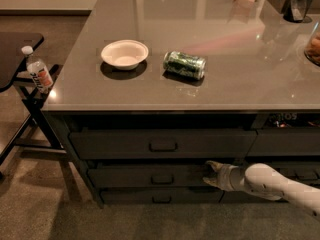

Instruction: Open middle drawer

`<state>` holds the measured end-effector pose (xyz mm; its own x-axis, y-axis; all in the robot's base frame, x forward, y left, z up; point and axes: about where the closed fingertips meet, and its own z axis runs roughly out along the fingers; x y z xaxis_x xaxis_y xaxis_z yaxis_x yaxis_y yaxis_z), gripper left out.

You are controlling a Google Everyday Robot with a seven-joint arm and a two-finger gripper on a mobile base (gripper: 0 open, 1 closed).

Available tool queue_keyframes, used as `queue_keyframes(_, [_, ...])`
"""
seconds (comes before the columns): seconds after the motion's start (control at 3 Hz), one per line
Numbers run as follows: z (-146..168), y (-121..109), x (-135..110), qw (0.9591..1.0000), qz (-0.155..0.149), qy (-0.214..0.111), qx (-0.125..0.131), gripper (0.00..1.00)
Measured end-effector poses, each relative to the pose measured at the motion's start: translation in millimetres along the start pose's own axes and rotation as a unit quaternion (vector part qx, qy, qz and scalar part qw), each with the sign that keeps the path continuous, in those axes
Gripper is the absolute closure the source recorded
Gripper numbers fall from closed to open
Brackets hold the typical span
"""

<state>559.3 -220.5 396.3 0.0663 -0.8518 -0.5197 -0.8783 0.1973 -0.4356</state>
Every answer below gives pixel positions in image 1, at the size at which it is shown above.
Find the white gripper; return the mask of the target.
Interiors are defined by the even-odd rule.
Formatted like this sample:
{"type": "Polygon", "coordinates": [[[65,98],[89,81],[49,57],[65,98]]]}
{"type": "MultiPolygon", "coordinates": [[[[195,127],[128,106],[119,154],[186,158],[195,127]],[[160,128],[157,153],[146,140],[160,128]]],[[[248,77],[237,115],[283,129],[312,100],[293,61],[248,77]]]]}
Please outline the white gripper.
{"type": "Polygon", "coordinates": [[[222,164],[216,161],[208,160],[209,165],[214,172],[218,172],[216,177],[204,177],[203,181],[213,187],[224,191],[245,191],[245,169],[243,167],[230,164],[222,164]]]}

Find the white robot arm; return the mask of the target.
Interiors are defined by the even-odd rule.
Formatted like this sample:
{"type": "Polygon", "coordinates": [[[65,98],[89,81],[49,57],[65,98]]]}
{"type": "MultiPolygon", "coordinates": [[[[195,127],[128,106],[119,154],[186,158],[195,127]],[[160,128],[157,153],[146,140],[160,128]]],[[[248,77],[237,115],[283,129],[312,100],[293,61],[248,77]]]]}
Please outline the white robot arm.
{"type": "Polygon", "coordinates": [[[206,161],[213,171],[203,181],[223,191],[242,191],[267,200],[284,199],[320,221],[320,190],[286,178],[272,167],[257,163],[248,167],[206,161]]]}

